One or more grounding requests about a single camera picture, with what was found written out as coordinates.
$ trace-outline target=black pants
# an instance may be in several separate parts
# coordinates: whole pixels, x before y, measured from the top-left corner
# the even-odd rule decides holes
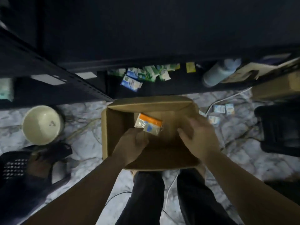
[[[159,225],[164,182],[159,172],[138,172],[131,197],[116,225]],[[196,169],[181,170],[177,178],[180,209],[186,225],[234,224]]]

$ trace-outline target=yellow package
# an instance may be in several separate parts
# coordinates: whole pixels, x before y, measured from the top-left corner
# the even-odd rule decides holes
[[[195,67],[195,63],[194,62],[187,62],[185,64],[186,68],[187,68],[187,73],[194,73],[196,72],[196,67]]]
[[[134,127],[144,128],[145,132],[158,136],[162,128],[162,121],[140,113]]]

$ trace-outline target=bowl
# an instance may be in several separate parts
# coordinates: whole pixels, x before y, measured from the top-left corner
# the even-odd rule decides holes
[[[22,123],[24,136],[35,145],[51,143],[63,127],[62,117],[49,106],[33,107],[25,114]]]

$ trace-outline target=marble floor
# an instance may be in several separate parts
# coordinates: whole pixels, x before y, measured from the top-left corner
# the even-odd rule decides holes
[[[211,103],[232,94],[234,94],[233,91],[221,91],[188,94],[185,96],[193,99],[200,109],[205,111]],[[215,131],[223,153],[261,180],[282,179],[291,174],[300,172],[299,158],[267,154],[260,149],[258,140],[261,140],[263,135],[259,125],[257,125],[257,119],[253,111],[257,106],[262,106],[264,103],[252,102],[250,91],[231,98],[228,101],[221,102],[221,104],[228,102],[234,104],[234,115],[210,112],[210,115],[220,117],[220,124],[215,127]],[[74,153],[71,158],[74,159],[73,165],[76,164],[77,166],[72,169],[70,182],[50,194],[44,205],[67,191],[102,162],[101,111],[105,109],[107,105],[106,102],[100,101],[59,106],[66,115],[67,121],[62,137],[66,137],[67,142],[72,145]],[[0,154],[30,145],[21,131],[22,118],[28,109],[29,108],[0,111]],[[87,128],[84,128],[84,131],[77,131],[86,125]],[[165,195],[177,172],[177,170],[171,170],[163,173],[166,186]],[[206,173],[205,182],[206,185],[212,189],[217,201],[223,205],[228,214],[238,224],[242,224],[235,208],[230,204],[226,195],[209,171]],[[132,175],[129,171],[123,170],[118,176],[110,197],[123,191],[131,191],[132,187]],[[106,208],[104,208],[97,224],[114,224],[129,197],[130,193],[115,197]],[[170,190],[166,212],[173,220],[163,215],[161,224],[185,224],[179,208],[176,185],[173,185]]]

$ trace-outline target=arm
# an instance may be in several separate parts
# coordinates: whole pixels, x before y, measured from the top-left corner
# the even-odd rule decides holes
[[[119,173],[126,165],[133,162],[148,144],[148,141],[143,138],[142,130],[142,128],[129,129],[119,140],[112,156],[24,224],[94,225]]]
[[[182,141],[212,172],[246,225],[299,224],[300,206],[221,153],[214,128],[204,117],[191,118],[189,122],[193,136],[178,129]]]

